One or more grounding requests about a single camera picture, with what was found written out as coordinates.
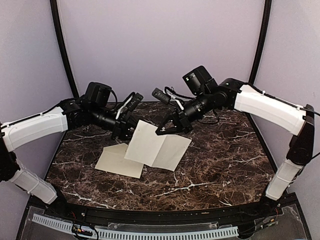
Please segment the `beige letter paper sheet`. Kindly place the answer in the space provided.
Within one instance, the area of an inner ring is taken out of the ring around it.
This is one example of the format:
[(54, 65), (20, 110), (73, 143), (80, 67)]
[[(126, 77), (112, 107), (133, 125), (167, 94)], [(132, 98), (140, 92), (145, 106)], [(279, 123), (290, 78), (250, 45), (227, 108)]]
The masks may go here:
[(157, 135), (156, 130), (156, 126), (139, 120), (124, 158), (173, 172), (192, 140), (175, 134)]

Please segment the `cream paper envelope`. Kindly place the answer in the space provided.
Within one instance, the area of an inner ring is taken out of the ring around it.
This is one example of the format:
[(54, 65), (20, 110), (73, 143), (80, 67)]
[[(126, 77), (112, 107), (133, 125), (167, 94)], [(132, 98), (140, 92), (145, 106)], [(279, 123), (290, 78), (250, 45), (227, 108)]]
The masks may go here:
[(126, 143), (104, 147), (94, 168), (107, 173), (139, 179), (144, 164), (125, 159), (127, 148)]

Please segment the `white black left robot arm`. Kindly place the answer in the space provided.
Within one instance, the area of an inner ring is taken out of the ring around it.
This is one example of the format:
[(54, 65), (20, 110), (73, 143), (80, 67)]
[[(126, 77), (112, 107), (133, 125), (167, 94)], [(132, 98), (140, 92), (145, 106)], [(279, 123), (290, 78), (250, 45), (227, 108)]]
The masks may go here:
[(103, 83), (90, 82), (84, 95), (60, 101), (52, 108), (0, 126), (0, 179), (11, 182), (37, 197), (60, 218), (67, 218), (70, 206), (63, 194), (21, 163), (14, 151), (32, 141), (80, 127), (95, 125), (111, 132), (111, 139), (129, 140), (138, 121), (131, 112), (143, 100), (132, 92), (122, 103), (107, 107), (113, 89)]

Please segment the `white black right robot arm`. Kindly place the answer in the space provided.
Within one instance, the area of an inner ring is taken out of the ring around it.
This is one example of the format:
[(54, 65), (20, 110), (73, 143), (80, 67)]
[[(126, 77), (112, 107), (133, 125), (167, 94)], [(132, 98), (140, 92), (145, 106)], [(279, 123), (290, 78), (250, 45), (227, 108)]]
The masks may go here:
[(179, 103), (169, 112), (155, 133), (158, 136), (189, 133), (192, 123), (199, 121), (208, 112), (228, 109), (254, 115), (287, 130), (292, 138), (283, 163), (264, 191), (264, 199), (255, 205), (255, 213), (266, 217), (275, 208), (288, 186), (315, 158), (314, 108), (290, 103), (258, 89), (249, 82), (227, 78), (218, 84), (207, 69), (200, 65), (182, 77), (193, 97)]

